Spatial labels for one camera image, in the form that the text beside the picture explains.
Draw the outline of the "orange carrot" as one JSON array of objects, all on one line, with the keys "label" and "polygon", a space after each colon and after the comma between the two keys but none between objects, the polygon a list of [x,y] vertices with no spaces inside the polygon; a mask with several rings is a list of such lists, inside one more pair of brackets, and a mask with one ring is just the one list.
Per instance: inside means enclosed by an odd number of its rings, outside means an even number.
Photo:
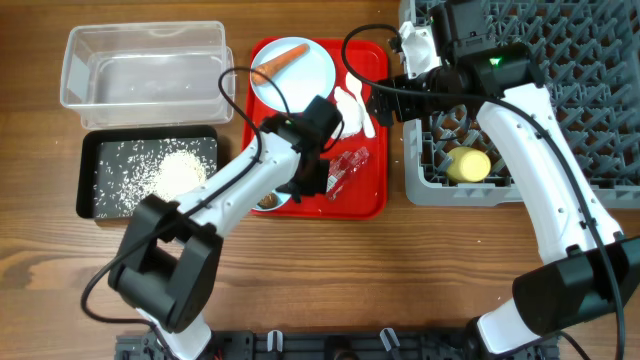
[{"label": "orange carrot", "polygon": [[272,79],[277,73],[303,56],[308,50],[308,44],[301,44],[260,64],[255,68],[254,72],[251,73],[251,81],[258,86],[266,84],[268,79]]}]

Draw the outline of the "light blue plate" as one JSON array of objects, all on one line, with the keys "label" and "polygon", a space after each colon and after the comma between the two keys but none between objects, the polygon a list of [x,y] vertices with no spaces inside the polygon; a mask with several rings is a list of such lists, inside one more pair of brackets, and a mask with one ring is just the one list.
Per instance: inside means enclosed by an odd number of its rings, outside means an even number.
[{"label": "light blue plate", "polygon": [[332,93],[336,85],[336,66],[329,52],[310,39],[285,37],[268,41],[251,63],[252,68],[257,68],[302,44],[308,46],[304,54],[276,75],[269,75],[284,95],[291,113],[304,111],[316,96],[328,98]]}]

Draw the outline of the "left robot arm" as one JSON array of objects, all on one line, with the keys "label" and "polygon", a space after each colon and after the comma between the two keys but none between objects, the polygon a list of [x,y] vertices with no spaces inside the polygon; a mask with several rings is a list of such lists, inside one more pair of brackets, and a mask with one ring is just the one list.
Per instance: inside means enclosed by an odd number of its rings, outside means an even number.
[{"label": "left robot arm", "polygon": [[295,202],[327,190],[327,143],[342,124],[336,106],[315,97],[300,114],[268,117],[250,145],[204,184],[171,202],[150,195],[134,210],[108,284],[159,334],[162,350],[196,359],[212,331],[202,310],[224,238],[274,191]]}]

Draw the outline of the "white napkin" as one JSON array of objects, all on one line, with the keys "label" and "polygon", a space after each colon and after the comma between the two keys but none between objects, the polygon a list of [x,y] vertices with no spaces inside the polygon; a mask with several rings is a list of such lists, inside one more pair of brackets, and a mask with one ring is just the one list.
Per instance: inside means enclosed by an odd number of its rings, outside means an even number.
[{"label": "white napkin", "polygon": [[349,93],[337,86],[334,89],[336,107],[344,121],[344,129],[338,125],[332,134],[332,138],[344,139],[357,135],[362,130],[361,111],[357,101]]}]

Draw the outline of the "red snack wrapper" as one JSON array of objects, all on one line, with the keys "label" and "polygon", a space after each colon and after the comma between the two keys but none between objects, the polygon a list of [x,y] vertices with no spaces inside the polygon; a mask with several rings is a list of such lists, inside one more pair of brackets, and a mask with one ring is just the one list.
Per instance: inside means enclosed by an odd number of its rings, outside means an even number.
[{"label": "red snack wrapper", "polygon": [[326,197],[334,201],[350,179],[367,164],[370,153],[366,147],[346,151],[330,162]]}]

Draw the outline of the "light blue bowl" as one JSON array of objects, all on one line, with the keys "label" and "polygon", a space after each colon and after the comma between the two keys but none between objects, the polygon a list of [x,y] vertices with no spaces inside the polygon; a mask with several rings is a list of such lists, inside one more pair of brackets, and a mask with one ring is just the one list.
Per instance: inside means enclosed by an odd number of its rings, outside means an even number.
[{"label": "light blue bowl", "polygon": [[257,203],[256,206],[253,208],[253,210],[254,211],[258,211],[258,212],[274,211],[274,210],[279,209],[280,207],[284,206],[291,199],[291,195],[288,194],[288,193],[283,193],[283,192],[278,192],[278,191],[272,191],[271,193],[275,193],[279,197],[279,204],[275,208],[269,209],[269,210],[264,210],[264,209],[259,208],[257,206],[257,204],[258,204]]}]

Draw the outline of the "white plastic spoon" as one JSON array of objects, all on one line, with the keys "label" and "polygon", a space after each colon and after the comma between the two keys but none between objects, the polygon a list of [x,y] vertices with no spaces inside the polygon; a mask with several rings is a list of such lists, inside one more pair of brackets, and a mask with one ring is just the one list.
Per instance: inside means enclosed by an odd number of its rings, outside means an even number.
[{"label": "white plastic spoon", "polygon": [[347,90],[354,96],[361,113],[362,127],[364,134],[367,138],[372,139],[376,137],[376,131],[371,118],[367,112],[364,99],[362,97],[363,84],[358,80],[351,72],[348,72],[345,77],[345,84]]}]

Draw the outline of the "white rice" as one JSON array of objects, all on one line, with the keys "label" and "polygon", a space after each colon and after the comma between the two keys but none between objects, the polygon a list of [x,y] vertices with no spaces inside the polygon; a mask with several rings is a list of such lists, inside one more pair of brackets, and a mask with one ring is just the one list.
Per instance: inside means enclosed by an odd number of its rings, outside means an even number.
[{"label": "white rice", "polygon": [[93,174],[91,216],[125,218],[148,195],[169,202],[217,171],[213,137],[105,142]]}]

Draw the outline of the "yellow plastic cup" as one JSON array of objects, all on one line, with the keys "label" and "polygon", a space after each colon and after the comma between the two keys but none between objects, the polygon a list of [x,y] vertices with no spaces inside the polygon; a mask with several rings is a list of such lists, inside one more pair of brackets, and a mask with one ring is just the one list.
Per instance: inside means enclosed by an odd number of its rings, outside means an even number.
[{"label": "yellow plastic cup", "polygon": [[471,147],[456,147],[447,153],[452,160],[446,176],[457,183],[475,183],[490,173],[491,161],[482,151]]}]

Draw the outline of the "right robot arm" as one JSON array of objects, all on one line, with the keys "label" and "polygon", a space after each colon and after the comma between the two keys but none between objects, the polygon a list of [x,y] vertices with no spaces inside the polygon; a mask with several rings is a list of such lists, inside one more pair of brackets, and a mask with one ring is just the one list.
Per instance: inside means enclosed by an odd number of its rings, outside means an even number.
[{"label": "right robot arm", "polygon": [[639,285],[639,241],[590,188],[566,142],[544,75],[522,43],[498,45],[476,1],[430,11],[438,66],[377,81],[368,109],[391,126],[464,106],[497,147],[534,226],[542,266],[515,279],[503,305],[468,325],[470,359],[501,359],[624,308]]}]

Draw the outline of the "brown food ball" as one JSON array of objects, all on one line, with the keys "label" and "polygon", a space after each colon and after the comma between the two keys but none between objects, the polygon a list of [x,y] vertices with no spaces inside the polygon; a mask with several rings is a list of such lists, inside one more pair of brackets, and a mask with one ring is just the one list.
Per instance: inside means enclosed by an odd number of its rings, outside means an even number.
[{"label": "brown food ball", "polygon": [[257,206],[264,210],[269,210],[275,208],[279,204],[279,197],[275,193],[270,193],[262,198]]}]

